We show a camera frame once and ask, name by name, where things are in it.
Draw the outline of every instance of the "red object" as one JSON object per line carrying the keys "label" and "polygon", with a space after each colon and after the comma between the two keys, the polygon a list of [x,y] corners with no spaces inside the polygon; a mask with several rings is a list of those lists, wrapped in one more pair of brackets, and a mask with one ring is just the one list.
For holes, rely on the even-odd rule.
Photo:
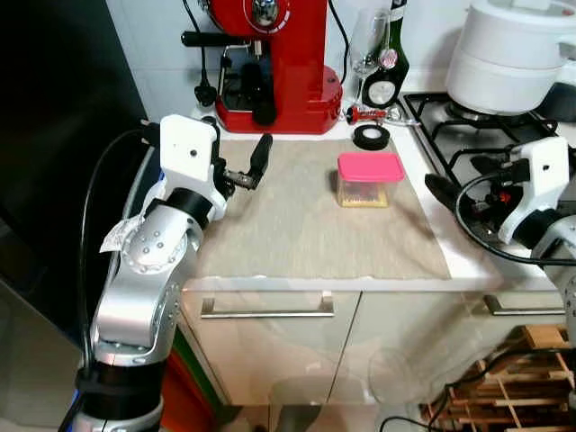
{"label": "red object", "polygon": [[346,121],[348,124],[378,120],[384,117],[386,117],[386,111],[384,110],[359,110],[355,105],[346,110]]}
{"label": "red object", "polygon": [[175,352],[167,361],[162,382],[164,412],[161,424],[171,432],[211,432],[214,415],[208,401]]}
{"label": "red object", "polygon": [[508,204],[512,201],[512,195],[508,192],[500,192],[500,201],[502,203]]}
{"label": "red object", "polygon": [[277,117],[271,126],[251,112],[216,111],[233,132],[323,133],[338,121],[342,86],[324,66],[326,0],[277,0],[279,13],[269,28],[251,21],[252,0],[211,0],[211,14],[229,35],[270,45]]}
{"label": "red object", "polygon": [[397,183],[404,179],[402,163],[394,153],[342,153],[338,172],[346,182]]}

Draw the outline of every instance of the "pot lid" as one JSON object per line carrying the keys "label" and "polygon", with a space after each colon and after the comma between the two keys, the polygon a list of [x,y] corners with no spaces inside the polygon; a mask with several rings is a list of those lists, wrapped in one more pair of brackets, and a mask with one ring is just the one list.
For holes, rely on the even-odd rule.
{"label": "pot lid", "polygon": [[576,26],[576,4],[571,1],[477,0],[472,3],[472,7],[517,23],[551,27]]}

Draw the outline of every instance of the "metal handle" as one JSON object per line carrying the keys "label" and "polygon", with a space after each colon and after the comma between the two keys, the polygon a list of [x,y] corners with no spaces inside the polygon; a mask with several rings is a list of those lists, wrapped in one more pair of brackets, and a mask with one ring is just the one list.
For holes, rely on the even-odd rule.
{"label": "metal handle", "polygon": [[320,305],[316,310],[214,310],[213,297],[202,300],[203,320],[236,318],[332,318],[334,301],[330,292],[323,292]]}
{"label": "metal handle", "polygon": [[563,308],[503,308],[495,295],[485,295],[484,304],[494,317],[532,317],[535,315],[565,315]]}

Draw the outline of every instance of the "black refrigerator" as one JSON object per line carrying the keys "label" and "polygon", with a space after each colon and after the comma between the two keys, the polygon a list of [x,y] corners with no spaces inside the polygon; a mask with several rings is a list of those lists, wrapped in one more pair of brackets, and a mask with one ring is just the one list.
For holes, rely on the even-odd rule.
{"label": "black refrigerator", "polygon": [[[77,341],[76,261],[88,180],[103,148],[146,114],[104,0],[4,2],[0,35],[0,289],[16,292]],[[146,152],[138,138],[126,139],[96,186],[91,314],[108,266],[97,250],[120,219]]]}

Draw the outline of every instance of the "food container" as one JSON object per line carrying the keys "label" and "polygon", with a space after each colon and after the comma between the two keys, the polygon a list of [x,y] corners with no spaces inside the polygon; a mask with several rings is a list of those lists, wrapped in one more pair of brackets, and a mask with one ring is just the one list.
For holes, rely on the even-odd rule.
{"label": "food container", "polygon": [[394,153],[342,153],[338,157],[337,200],[342,207],[388,207],[404,179]]}

